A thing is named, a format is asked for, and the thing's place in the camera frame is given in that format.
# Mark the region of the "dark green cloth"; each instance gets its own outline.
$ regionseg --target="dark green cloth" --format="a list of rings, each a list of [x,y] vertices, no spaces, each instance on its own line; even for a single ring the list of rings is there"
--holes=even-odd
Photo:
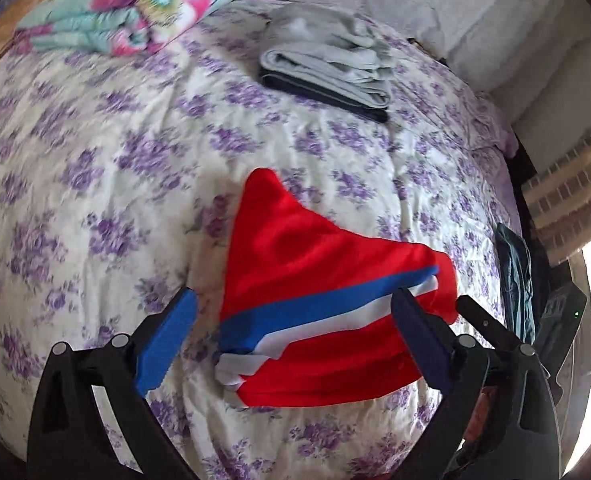
[[[507,328],[525,343],[533,344],[531,254],[526,242],[503,224],[496,230],[496,249]]]

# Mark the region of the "colorful blanket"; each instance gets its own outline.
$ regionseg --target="colorful blanket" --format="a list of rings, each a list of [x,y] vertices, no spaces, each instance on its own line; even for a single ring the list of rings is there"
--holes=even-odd
[[[155,53],[232,0],[47,0],[16,27],[23,52],[74,48]]]

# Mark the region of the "metal screw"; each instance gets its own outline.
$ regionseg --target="metal screw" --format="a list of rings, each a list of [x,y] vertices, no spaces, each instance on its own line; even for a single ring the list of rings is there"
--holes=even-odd
[[[66,343],[64,341],[60,341],[59,343],[53,345],[51,352],[53,352],[55,355],[62,355],[64,352],[66,352],[66,348]]]
[[[122,348],[129,344],[129,336],[126,334],[118,334],[111,339],[111,345],[115,348]]]
[[[535,350],[531,345],[528,345],[527,343],[520,345],[520,352],[522,352],[522,354],[526,355],[527,357],[535,355]]]
[[[475,338],[468,334],[462,334],[461,336],[458,336],[457,341],[464,348],[473,348],[477,344]]]

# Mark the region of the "gray towel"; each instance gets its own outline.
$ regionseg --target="gray towel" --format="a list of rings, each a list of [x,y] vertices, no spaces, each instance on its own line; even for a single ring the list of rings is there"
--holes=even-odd
[[[260,64],[373,108],[391,100],[390,47],[363,21],[312,4],[288,4],[271,13]]]

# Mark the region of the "dark blue gripper pad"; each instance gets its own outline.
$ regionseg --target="dark blue gripper pad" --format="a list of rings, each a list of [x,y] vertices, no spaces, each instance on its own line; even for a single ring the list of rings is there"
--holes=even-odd
[[[427,384],[445,395],[450,393],[453,388],[450,376],[451,349],[435,332],[431,326],[431,317],[422,311],[408,289],[398,288],[393,293],[391,317]],[[439,318],[436,322],[447,326]]]

